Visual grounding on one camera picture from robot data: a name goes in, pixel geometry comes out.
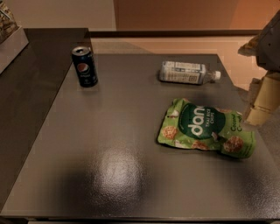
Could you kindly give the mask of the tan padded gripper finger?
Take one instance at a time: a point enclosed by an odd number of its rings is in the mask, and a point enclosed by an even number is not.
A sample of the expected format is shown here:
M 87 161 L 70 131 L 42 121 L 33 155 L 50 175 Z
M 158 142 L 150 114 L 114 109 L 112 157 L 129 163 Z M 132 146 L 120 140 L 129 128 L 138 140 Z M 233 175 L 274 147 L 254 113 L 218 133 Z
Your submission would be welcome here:
M 243 121 L 262 126 L 280 106 L 280 73 L 268 71 L 260 80 L 254 78 L 248 91 L 248 106 Z
M 258 46 L 259 39 L 259 35 L 254 36 L 248 43 L 242 45 L 238 49 L 238 53 L 247 57 L 256 56 L 256 48 Z

